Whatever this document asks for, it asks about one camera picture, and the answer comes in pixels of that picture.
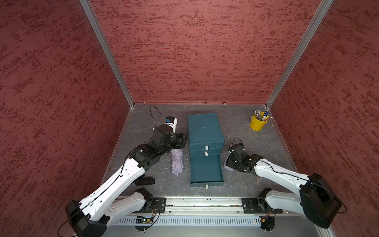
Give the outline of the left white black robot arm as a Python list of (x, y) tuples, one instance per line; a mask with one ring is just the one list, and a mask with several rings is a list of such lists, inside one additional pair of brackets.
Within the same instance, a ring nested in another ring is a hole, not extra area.
[(183, 149), (187, 135), (175, 133), (167, 124), (156, 127), (150, 142), (136, 146), (123, 165), (97, 190), (81, 201), (72, 200), (65, 211), (68, 223), (78, 237), (101, 237), (123, 215), (140, 210), (152, 211), (153, 195), (145, 188), (120, 201), (116, 199), (136, 179), (173, 149)]

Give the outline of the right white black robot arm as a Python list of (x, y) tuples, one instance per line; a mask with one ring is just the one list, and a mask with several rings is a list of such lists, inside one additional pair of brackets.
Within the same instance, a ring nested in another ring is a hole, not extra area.
[(319, 174), (300, 174), (280, 167), (257, 154), (250, 156), (241, 143), (232, 145), (228, 152), (227, 167), (266, 178), (288, 190), (286, 193), (265, 188), (251, 202), (243, 202), (245, 212), (265, 214), (261, 217), (262, 221), (287, 210), (302, 214), (313, 224), (327, 229), (344, 206)]

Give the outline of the teal three-drawer cabinet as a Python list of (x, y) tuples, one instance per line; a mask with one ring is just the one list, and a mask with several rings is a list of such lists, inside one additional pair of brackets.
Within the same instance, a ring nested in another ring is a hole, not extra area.
[(222, 186), (224, 178), (220, 155), (225, 144), (216, 113), (187, 116), (190, 185)]

